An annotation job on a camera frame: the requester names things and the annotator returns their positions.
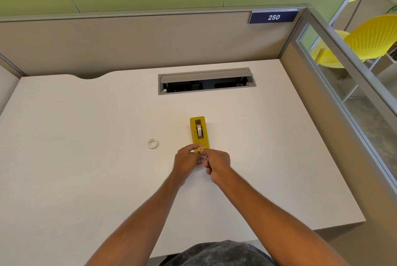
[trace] hand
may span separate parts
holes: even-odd
[[[227,152],[214,150],[214,149],[202,149],[200,151],[202,155],[206,155],[204,167],[207,168],[207,174],[211,175],[211,180],[218,184],[220,172],[222,170],[230,168],[230,156]]]
[[[203,147],[203,144],[191,144],[178,150],[175,155],[174,167],[171,175],[176,178],[179,185],[183,185],[194,169],[204,166],[205,156],[200,153],[191,152]]]

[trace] person's left arm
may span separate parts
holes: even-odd
[[[204,159],[188,145],[175,155],[170,176],[161,187],[126,219],[97,249],[86,266],[145,266],[166,223],[179,188]]]

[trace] desk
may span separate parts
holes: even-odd
[[[243,67],[256,87],[158,95],[158,74]],[[279,60],[27,77],[0,116],[3,263],[84,264],[170,173],[194,116],[205,116],[212,148],[310,228],[365,221]],[[225,239],[256,237],[199,170],[151,256]]]

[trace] yellow tape dispenser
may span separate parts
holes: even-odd
[[[197,148],[195,152],[199,152],[201,149],[204,148],[210,148],[210,142],[208,141],[205,118],[204,117],[190,118],[190,128],[192,130],[193,144],[204,145],[204,147]]]

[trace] forearm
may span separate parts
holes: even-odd
[[[166,222],[180,181],[172,174],[98,248],[86,266],[144,266]]]
[[[316,233],[263,197],[233,169],[223,169],[217,184],[280,266],[347,265]]]

